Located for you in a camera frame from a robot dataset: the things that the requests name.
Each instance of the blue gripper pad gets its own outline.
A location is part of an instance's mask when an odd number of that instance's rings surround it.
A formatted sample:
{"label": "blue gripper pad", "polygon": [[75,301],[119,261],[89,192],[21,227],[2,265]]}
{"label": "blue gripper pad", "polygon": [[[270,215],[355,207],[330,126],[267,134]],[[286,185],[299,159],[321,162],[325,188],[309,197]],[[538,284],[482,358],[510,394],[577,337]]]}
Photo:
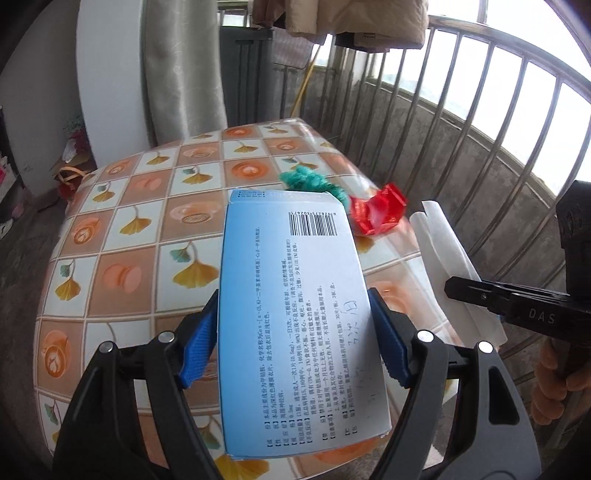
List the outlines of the blue gripper pad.
{"label": "blue gripper pad", "polygon": [[183,368],[178,374],[183,388],[189,388],[195,380],[201,378],[216,342],[217,308],[203,315],[184,349]]}
{"label": "blue gripper pad", "polygon": [[369,305],[374,319],[375,333],[378,337],[379,353],[382,355],[390,377],[398,380],[403,388],[410,388],[413,375],[408,367],[406,344],[390,321],[390,309],[379,297],[379,293],[372,290],[374,289],[368,291]]}

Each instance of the cardboard box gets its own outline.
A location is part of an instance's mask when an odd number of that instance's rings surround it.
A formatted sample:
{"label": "cardboard box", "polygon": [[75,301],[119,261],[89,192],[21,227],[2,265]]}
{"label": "cardboard box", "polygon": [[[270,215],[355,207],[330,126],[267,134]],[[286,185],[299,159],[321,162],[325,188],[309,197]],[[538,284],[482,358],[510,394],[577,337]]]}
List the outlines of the cardboard box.
{"label": "cardboard box", "polygon": [[389,432],[361,266],[332,195],[234,190],[218,334],[224,442],[234,458],[313,453]]}

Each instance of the beige jacket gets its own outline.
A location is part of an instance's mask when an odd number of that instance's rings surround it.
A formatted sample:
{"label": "beige jacket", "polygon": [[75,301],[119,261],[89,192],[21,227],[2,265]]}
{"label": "beige jacket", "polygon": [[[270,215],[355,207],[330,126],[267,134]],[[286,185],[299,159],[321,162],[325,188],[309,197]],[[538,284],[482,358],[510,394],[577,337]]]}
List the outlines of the beige jacket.
{"label": "beige jacket", "polygon": [[356,46],[421,48],[428,27],[427,4],[427,0],[255,0],[253,21],[272,23],[285,10],[285,26],[295,35],[351,32]]}

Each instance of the patterned tablecloth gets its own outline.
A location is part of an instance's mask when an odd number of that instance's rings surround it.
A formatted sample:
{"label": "patterned tablecloth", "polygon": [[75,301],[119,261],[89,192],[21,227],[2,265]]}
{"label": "patterned tablecloth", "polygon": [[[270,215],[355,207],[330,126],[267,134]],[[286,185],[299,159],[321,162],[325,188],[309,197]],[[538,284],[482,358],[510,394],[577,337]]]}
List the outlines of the patterned tablecloth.
{"label": "patterned tablecloth", "polygon": [[[278,175],[297,164],[326,175],[357,197],[375,193],[371,181],[299,119],[162,145],[85,178],[51,256],[35,328],[34,384],[51,451],[98,345],[105,340],[120,348],[146,343],[201,309],[219,285],[225,207],[232,189],[282,189]],[[376,287],[392,309],[406,312],[417,327],[451,341],[453,330],[433,297],[408,221],[388,235],[357,236],[355,241],[367,285]],[[404,392],[389,377],[387,386],[396,421]],[[145,382],[136,381],[135,387],[148,453],[165,465]],[[204,377],[186,397],[228,480],[313,476],[387,441],[372,439],[295,458],[233,461],[223,449],[215,351]]]}

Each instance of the window bar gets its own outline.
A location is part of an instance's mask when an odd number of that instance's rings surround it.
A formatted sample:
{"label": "window bar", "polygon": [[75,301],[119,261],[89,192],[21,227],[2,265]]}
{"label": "window bar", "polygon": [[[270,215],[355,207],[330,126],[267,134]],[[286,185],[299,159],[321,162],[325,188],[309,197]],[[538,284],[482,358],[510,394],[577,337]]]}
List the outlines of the window bar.
{"label": "window bar", "polygon": [[390,101],[388,102],[388,108],[386,110],[386,116],[382,123],[382,129],[379,132],[378,142],[375,144],[374,154],[372,155],[371,166],[369,168],[369,177],[373,177],[375,169],[378,166],[378,157],[382,152],[384,146],[384,140],[386,140],[386,134],[388,133],[388,127],[390,126],[390,120],[392,119],[392,112],[396,105],[396,99],[398,98],[398,90],[400,89],[400,79],[402,78],[402,67],[404,67],[404,59],[406,58],[406,49],[402,51],[400,56],[400,65],[398,66],[398,73],[396,74],[396,80],[392,87],[392,93],[390,94]]}
{"label": "window bar", "polygon": [[460,153],[462,153],[462,148],[464,146],[464,142],[466,141],[466,137],[468,132],[472,128],[472,122],[474,120],[474,116],[476,115],[476,110],[478,109],[478,103],[480,103],[480,97],[482,96],[482,91],[484,89],[484,84],[486,82],[486,77],[488,75],[488,69],[491,66],[491,59],[492,54],[495,51],[495,44],[489,43],[488,51],[486,52],[486,60],[484,62],[484,66],[482,67],[482,74],[480,74],[480,81],[478,82],[478,87],[476,88],[476,93],[474,94],[474,99],[472,100],[472,104],[470,105],[470,110],[466,117],[466,121],[464,122],[464,126],[462,127],[462,131],[460,132],[459,137],[456,140],[455,145],[453,146],[452,153],[449,155],[449,159],[443,169],[435,188],[433,189],[433,193],[431,194],[431,198],[437,200],[443,187],[445,186],[449,175],[451,175],[453,167],[456,166],[457,159],[460,157]]}
{"label": "window bar", "polygon": [[329,73],[331,70],[333,70],[333,63],[335,61],[335,52],[336,52],[335,39],[336,39],[336,35],[333,35],[333,39],[330,44],[329,59],[326,62],[326,70],[324,71],[324,82],[322,84],[322,95],[320,96],[320,105],[318,107],[318,120],[316,121],[316,128],[317,129],[320,129],[320,126],[322,125],[322,114],[324,113],[324,103],[326,101],[326,93],[329,88]]}
{"label": "window bar", "polygon": [[365,82],[368,78],[370,58],[375,58],[375,53],[365,54],[363,73],[361,74],[361,80],[359,81],[359,88],[357,89],[357,98],[355,99],[355,106],[353,107],[353,114],[351,115],[351,123],[349,124],[349,130],[347,132],[347,141],[345,142],[345,149],[343,150],[343,153],[345,155],[349,155],[349,150],[351,149],[353,136],[355,135],[355,131],[357,130],[357,123],[359,122],[359,109],[361,107],[361,99],[363,98]]}
{"label": "window bar", "polygon": [[478,23],[486,23],[486,17],[488,13],[488,0],[479,0],[478,4],[478,16],[476,17],[476,21]]}
{"label": "window bar", "polygon": [[545,280],[542,282],[542,288],[546,288],[548,285],[550,285],[555,279],[556,277],[558,277],[562,271],[564,270],[564,268],[566,267],[566,260],[562,260],[562,262],[560,262],[558,265],[556,265],[548,274],[548,276],[546,276]]}
{"label": "window bar", "polygon": [[419,153],[417,161],[413,166],[413,170],[408,177],[406,185],[404,186],[403,192],[408,194],[410,190],[413,188],[414,182],[417,179],[418,173],[421,171],[423,163],[427,158],[427,152],[429,147],[431,146],[431,142],[433,140],[433,135],[437,131],[437,125],[439,124],[439,120],[441,118],[441,113],[443,112],[443,106],[445,105],[445,100],[447,98],[447,93],[449,91],[449,86],[452,82],[452,76],[454,68],[456,67],[456,60],[457,54],[460,51],[460,43],[462,41],[463,35],[459,33],[456,36],[456,45],[453,48],[452,59],[449,63],[449,68],[447,70],[447,77],[445,79],[445,83],[443,84],[443,89],[441,90],[441,96],[439,97],[439,102],[437,103],[437,109],[433,114],[433,119],[431,120],[431,124],[429,125],[429,130],[427,131],[427,135],[425,136],[425,140],[423,142],[423,146],[421,147],[421,153]]}
{"label": "window bar", "polygon": [[330,90],[335,92],[334,95],[330,95],[330,108],[327,106],[327,111],[330,111],[330,114],[327,117],[328,121],[332,121],[330,124],[330,133],[332,133],[335,129],[335,115],[336,115],[336,106],[340,95],[340,84],[341,84],[341,77],[343,75],[343,71],[346,65],[346,58],[349,54],[349,50],[345,50],[344,48],[340,47],[340,59],[339,59],[339,67],[335,72],[335,78],[333,79],[332,85]]}
{"label": "window bar", "polygon": [[369,70],[368,70],[368,76],[371,76],[371,73],[374,71],[375,68],[375,60],[377,57],[377,53],[372,53],[371,54],[371,59],[369,60]]}
{"label": "window bar", "polygon": [[509,196],[501,205],[501,208],[496,213],[494,218],[491,222],[487,225],[484,232],[480,235],[478,240],[472,245],[471,249],[468,252],[468,256],[472,257],[476,252],[478,252],[482,245],[489,239],[492,235],[492,232],[499,226],[500,222],[505,218],[505,215],[515,202],[515,199],[521,192],[521,189],[525,185],[525,182],[529,179],[531,170],[534,168],[535,161],[538,159],[540,155],[540,151],[544,146],[544,142],[546,140],[546,135],[548,135],[548,130],[550,129],[550,124],[552,123],[552,118],[554,117],[554,111],[556,110],[556,104],[558,103],[558,96],[560,95],[560,87],[562,86],[562,78],[556,77],[556,82],[554,84],[554,93],[552,94],[552,101],[550,102],[550,107],[548,108],[548,114],[546,115],[546,119],[544,121],[544,125],[542,126],[542,130],[540,132],[540,136],[538,137],[537,142],[535,143],[534,149],[531,152],[527,163],[525,164],[521,175],[519,175],[519,179],[517,180],[516,184],[513,186]]}
{"label": "window bar", "polygon": [[544,338],[544,335],[540,335],[539,333],[534,333],[534,334],[530,335],[529,337],[527,337],[525,340],[522,340],[518,344],[513,345],[511,348],[501,351],[499,356],[501,357],[502,360],[507,360],[508,358],[511,358],[513,355],[516,355],[519,352],[521,352],[522,350],[528,348],[530,345],[533,345],[534,343],[538,342],[542,338]]}
{"label": "window bar", "polygon": [[394,170],[396,169],[396,165],[398,165],[398,160],[400,160],[400,155],[402,155],[402,149],[404,148],[404,144],[406,143],[408,133],[410,132],[410,127],[414,120],[414,115],[417,111],[418,99],[421,96],[421,86],[423,85],[423,79],[425,78],[425,70],[427,70],[427,62],[429,60],[429,53],[431,52],[431,44],[433,43],[434,36],[435,30],[431,29],[429,33],[429,41],[427,42],[427,49],[425,50],[425,58],[423,58],[423,65],[421,66],[421,73],[419,73],[418,75],[417,87],[414,91],[413,101],[411,102],[410,107],[408,109],[407,119],[404,123],[402,133],[400,133],[400,138],[398,139],[398,144],[396,145],[394,155],[392,156],[390,168],[388,169],[388,172],[386,174],[385,183],[388,183],[392,180]]}
{"label": "window bar", "polygon": [[368,143],[369,130],[371,128],[371,123],[374,119],[375,101],[378,97],[379,91],[382,88],[382,78],[384,77],[384,67],[386,66],[386,56],[387,55],[388,55],[388,52],[384,52],[382,54],[382,63],[379,66],[378,81],[375,84],[374,94],[372,95],[371,102],[369,103],[368,118],[367,118],[367,121],[365,122],[365,130],[363,131],[363,136],[361,138],[361,147],[359,149],[359,155],[357,157],[357,162],[356,162],[357,165],[359,165],[361,163],[361,160],[363,160],[363,154],[365,153],[365,147]]}
{"label": "window bar", "polygon": [[289,74],[289,67],[283,66],[283,85],[281,86],[281,106],[279,108],[279,118],[285,117],[285,100],[287,99],[287,79]]}
{"label": "window bar", "polygon": [[345,89],[345,97],[343,98],[343,107],[340,111],[339,127],[337,129],[337,137],[339,144],[341,143],[341,135],[343,134],[343,127],[345,126],[345,116],[347,114],[347,103],[349,103],[349,96],[351,95],[351,87],[353,86],[353,75],[355,74],[355,60],[357,59],[357,50],[353,50],[353,57],[351,60],[351,70],[349,71],[349,78],[347,79],[347,88]]}
{"label": "window bar", "polygon": [[528,252],[531,246],[535,243],[538,239],[540,234],[542,233],[543,228],[545,227],[546,223],[554,216],[556,204],[560,201],[563,197],[564,193],[569,189],[571,184],[574,182],[577,174],[579,173],[579,169],[583,163],[585,155],[587,153],[587,148],[589,147],[589,140],[591,139],[591,118],[589,119],[589,124],[587,126],[587,132],[585,133],[585,137],[583,139],[583,144],[581,145],[581,149],[579,150],[579,155],[573,164],[573,168],[571,168],[569,176],[566,178],[564,185],[560,189],[560,192],[552,202],[552,204],[548,207],[548,211],[546,212],[545,217],[541,220],[538,224],[536,229],[532,232],[532,234],[528,237],[528,239],[521,245],[519,250],[515,252],[515,254],[503,265],[499,271],[494,275],[493,280],[499,280],[503,278],[507,273],[515,266],[515,264]]}
{"label": "window bar", "polygon": [[519,75],[517,76],[517,82],[515,83],[515,90],[513,90],[513,97],[511,97],[511,101],[509,103],[509,108],[507,109],[507,113],[505,114],[505,119],[503,120],[503,123],[501,124],[501,128],[499,129],[499,133],[496,136],[495,143],[492,146],[491,151],[486,158],[486,161],[482,164],[482,167],[480,168],[480,171],[478,172],[478,175],[476,176],[476,180],[474,180],[474,183],[472,184],[470,191],[468,192],[466,197],[464,197],[464,199],[462,200],[462,203],[457,208],[456,213],[454,213],[454,215],[452,217],[452,222],[451,222],[452,226],[456,226],[457,223],[462,218],[462,216],[464,215],[464,213],[466,213],[466,210],[468,210],[468,207],[470,206],[472,200],[474,199],[474,197],[478,193],[478,190],[482,186],[482,183],[484,182],[484,179],[486,178],[488,171],[491,169],[491,165],[492,165],[493,160],[496,158],[497,154],[499,153],[499,150],[501,149],[503,141],[505,140],[505,135],[507,133],[507,130],[509,129],[511,119],[513,118],[513,113],[515,112],[515,107],[517,106],[517,100],[519,99],[519,94],[521,93],[521,87],[523,86],[523,80],[525,78],[525,71],[527,70],[528,63],[529,63],[529,60],[526,57],[521,59],[521,67],[519,68]]}

